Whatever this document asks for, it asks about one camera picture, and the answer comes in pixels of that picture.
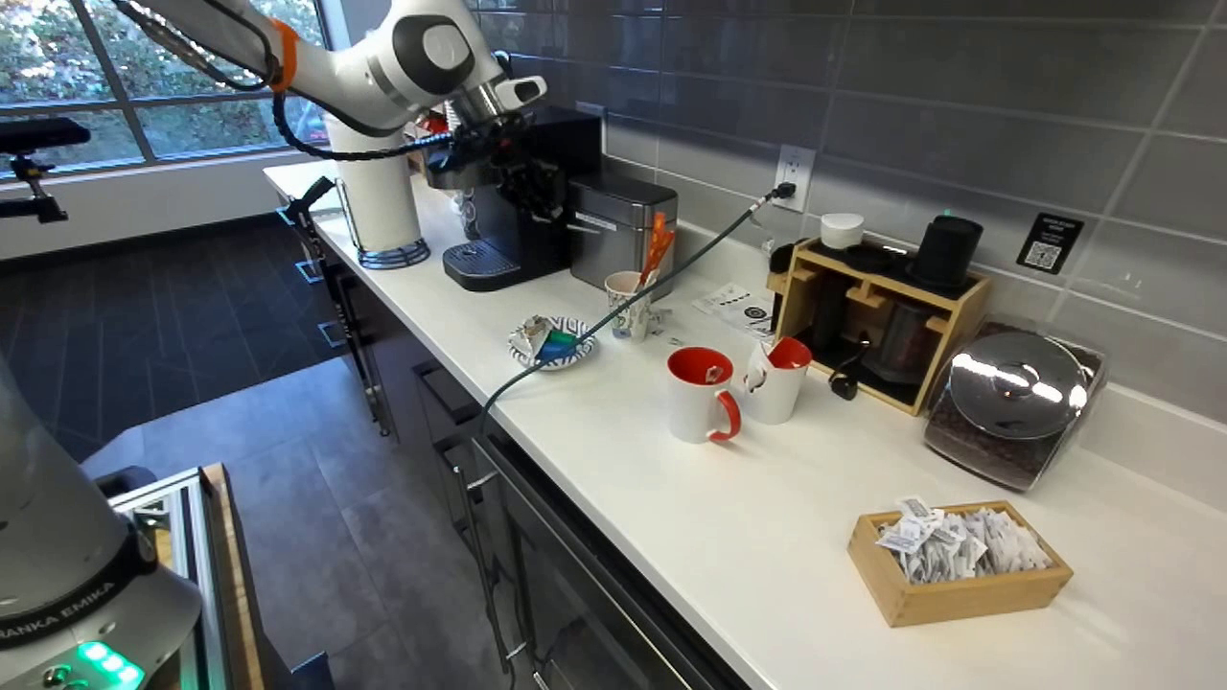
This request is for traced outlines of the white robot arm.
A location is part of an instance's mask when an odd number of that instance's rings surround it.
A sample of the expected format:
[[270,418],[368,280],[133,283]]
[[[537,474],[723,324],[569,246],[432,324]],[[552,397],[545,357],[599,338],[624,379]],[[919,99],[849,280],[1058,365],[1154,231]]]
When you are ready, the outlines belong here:
[[[368,166],[381,184],[401,188],[423,150],[442,153],[442,173],[490,158],[548,94],[545,75],[506,69],[463,0],[390,0],[368,35],[340,48],[307,42],[254,0],[111,2],[212,81],[226,81],[220,61],[247,69],[272,90],[272,119],[299,153],[335,161],[339,173]],[[366,150],[299,142],[283,124],[286,94],[360,135]]]

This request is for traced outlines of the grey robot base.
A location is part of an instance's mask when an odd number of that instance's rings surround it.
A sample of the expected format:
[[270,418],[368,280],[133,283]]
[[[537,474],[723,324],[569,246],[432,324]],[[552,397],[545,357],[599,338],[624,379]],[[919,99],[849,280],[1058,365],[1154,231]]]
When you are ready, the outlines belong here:
[[0,690],[143,690],[198,590],[50,438],[0,365]]

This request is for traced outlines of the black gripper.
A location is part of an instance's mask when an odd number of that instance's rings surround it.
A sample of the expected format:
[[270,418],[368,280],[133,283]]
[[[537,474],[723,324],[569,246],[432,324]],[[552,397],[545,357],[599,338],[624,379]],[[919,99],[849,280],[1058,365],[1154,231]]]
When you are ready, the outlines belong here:
[[[501,75],[451,99],[455,126],[442,135],[427,153],[427,180],[432,188],[483,188],[501,175],[519,158],[533,110],[545,104],[545,75]],[[519,184],[501,184],[501,200],[513,216],[513,237],[524,242],[533,231],[530,196]],[[548,184],[545,223],[569,231],[573,188],[564,175]]]

